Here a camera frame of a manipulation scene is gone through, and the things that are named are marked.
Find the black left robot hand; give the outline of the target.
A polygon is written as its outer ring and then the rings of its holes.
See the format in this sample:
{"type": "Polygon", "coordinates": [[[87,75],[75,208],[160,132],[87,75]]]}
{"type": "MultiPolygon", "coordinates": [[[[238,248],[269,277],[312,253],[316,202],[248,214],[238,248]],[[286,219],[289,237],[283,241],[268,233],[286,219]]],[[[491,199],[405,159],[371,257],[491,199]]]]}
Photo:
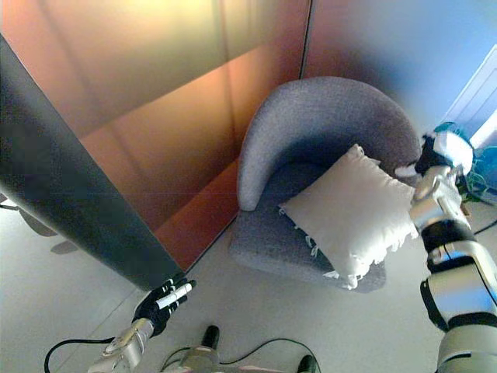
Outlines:
{"type": "Polygon", "coordinates": [[[134,311],[132,321],[147,319],[152,325],[151,338],[160,335],[179,306],[187,301],[187,294],[196,287],[195,280],[177,274],[150,291],[134,311]]]}

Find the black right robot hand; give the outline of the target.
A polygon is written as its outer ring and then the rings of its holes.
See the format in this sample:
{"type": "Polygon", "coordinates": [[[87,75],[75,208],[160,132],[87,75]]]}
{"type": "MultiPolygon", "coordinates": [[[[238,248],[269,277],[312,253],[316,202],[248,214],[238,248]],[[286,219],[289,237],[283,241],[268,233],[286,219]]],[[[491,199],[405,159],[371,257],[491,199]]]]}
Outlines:
{"type": "Polygon", "coordinates": [[[396,176],[403,178],[424,176],[432,167],[448,166],[457,175],[466,176],[473,163],[474,150],[471,143],[452,131],[431,132],[422,136],[422,153],[417,161],[400,166],[396,176]]]}

